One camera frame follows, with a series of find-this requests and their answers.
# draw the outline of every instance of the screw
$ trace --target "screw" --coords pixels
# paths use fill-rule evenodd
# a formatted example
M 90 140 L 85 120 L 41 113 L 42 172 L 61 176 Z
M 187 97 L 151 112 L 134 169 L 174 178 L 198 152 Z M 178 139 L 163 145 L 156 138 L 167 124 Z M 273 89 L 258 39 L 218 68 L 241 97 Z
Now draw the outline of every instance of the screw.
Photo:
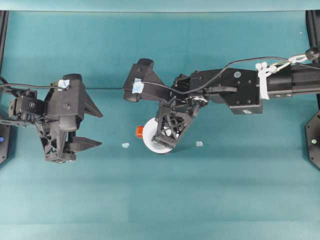
M 233 76 L 234 76 L 236 79 L 238 79 L 238 78 L 241 77 L 241 72 L 236 71 L 236 72 L 233 74 Z
M 29 102 L 29 107 L 34 109 L 36 107 L 36 103 L 34 101 Z

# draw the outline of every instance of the wire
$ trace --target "wire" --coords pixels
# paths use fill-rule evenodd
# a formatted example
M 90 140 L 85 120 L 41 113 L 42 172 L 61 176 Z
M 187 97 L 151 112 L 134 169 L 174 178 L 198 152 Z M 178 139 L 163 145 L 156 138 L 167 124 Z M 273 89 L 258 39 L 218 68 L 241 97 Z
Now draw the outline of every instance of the wire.
M 204 89 L 206 86 L 208 86 L 210 83 L 214 82 L 218 77 L 220 77 L 221 74 L 223 74 L 233 64 L 252 62 L 252 61 L 262 60 L 262 59 L 264 59 L 264 60 L 271 59 L 271 60 L 288 61 L 287 58 L 277 57 L 277 56 L 261 56 L 261 57 L 252 57 L 252 58 L 246 58 L 246 59 L 231 61 L 227 65 L 225 65 L 224 68 L 221 69 L 214 77 L 212 77 L 210 80 L 208 80 L 205 84 L 203 84 L 203 85 L 201 85 L 201 86 L 199 86 L 199 87 L 197 87 L 195 89 L 188 90 L 188 91 L 179 91 L 179 90 L 176 90 L 176 89 L 174 89 L 172 87 L 169 87 L 169 86 L 166 86 L 166 85 L 162 85 L 162 84 L 159 84 L 159 83 L 155 83 L 155 82 L 150 82 L 150 81 L 142 81 L 142 83 L 159 86 L 159 87 L 168 89 L 168 90 L 170 90 L 172 92 L 175 92 L 177 94 L 182 94 L 182 95 L 190 94 L 190 93 L 194 93 L 194 92 L 197 92 L 197 91 L 200 91 L 200 90 Z
M 3 87 L 24 87 L 24 88 L 31 88 L 31 89 L 59 89 L 65 91 L 66 89 L 59 86 L 38 86 L 38 85 L 30 85 L 30 84 L 22 84 L 22 83 L 5 83 L 0 84 L 0 88 Z
M 306 67 L 306 68 L 309 68 L 309 69 L 320 70 L 320 67 L 316 67 L 316 66 L 310 66 L 310 65 L 302 64 L 302 63 L 298 63 L 298 62 L 296 62 L 295 64 L 303 66 L 303 67 Z

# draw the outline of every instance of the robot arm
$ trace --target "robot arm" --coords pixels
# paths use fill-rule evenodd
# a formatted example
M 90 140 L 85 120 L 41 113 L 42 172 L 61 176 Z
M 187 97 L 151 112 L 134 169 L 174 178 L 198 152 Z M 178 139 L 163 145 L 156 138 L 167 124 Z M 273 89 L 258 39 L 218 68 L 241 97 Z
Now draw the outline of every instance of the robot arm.
M 263 113 L 263 98 L 320 93 L 320 64 L 299 64 L 302 60 L 319 57 L 318 48 L 309 49 L 298 57 L 272 66 L 273 72 L 267 72 L 264 78 L 265 92 L 262 92 L 260 71 L 237 68 L 195 71 L 190 76 L 180 74 L 172 86 L 167 87 L 153 71 L 154 62 L 140 59 L 132 66 L 124 83 L 123 97 L 130 102 L 159 101 L 156 117 L 144 126 L 142 138 L 151 151 L 164 154 L 177 145 L 199 109 L 209 102 L 225 104 L 235 115 L 252 115 Z M 320 168 L 320 145 L 315 148 L 312 140 L 309 141 L 319 138 L 320 143 L 320 123 L 317 128 L 311 124 L 307 126 L 309 157 Z
M 10 103 L 8 117 L 0 117 L 0 124 L 35 126 L 46 161 L 75 161 L 76 152 L 102 144 L 76 136 L 85 114 L 103 116 L 86 92 L 81 75 L 65 75 L 53 83 L 44 100 L 37 99 L 37 91 L 3 87 L 5 85 L 2 91 L 14 95 L 15 99 Z

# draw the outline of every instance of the teal mat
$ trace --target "teal mat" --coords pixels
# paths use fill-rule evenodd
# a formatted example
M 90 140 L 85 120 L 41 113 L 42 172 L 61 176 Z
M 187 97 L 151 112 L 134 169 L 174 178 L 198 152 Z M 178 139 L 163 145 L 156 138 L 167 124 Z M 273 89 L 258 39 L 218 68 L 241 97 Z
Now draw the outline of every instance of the teal mat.
M 80 73 L 87 87 L 122 87 L 139 58 L 167 84 L 180 73 L 248 57 L 290 57 L 309 46 L 305 12 L 11 12 L 2 75 L 46 85 Z M 254 68 L 254 64 L 239 67 Z
M 180 72 L 306 48 L 304 12 L 12 12 L 3 75 L 48 84 L 77 72 L 87 86 L 120 87 L 132 63 L 149 57 L 170 84 Z M 75 163 L 45 162 L 34 129 L 15 130 L 11 158 L 0 166 L 2 239 L 319 238 L 320 171 L 308 161 L 303 129 L 317 111 L 315 96 L 266 101 L 264 114 L 251 116 L 210 103 L 176 149 L 156 155 L 134 136 L 156 102 L 88 92 L 104 118 L 85 116 L 78 135 L 103 145 Z

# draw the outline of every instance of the orange object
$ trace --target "orange object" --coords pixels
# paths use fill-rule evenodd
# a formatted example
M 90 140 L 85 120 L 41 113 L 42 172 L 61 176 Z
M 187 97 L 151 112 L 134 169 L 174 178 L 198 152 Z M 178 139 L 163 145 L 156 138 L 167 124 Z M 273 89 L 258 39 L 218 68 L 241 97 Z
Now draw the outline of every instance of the orange object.
M 135 135 L 137 138 L 142 139 L 142 133 L 144 131 L 144 126 L 137 126 L 135 130 Z

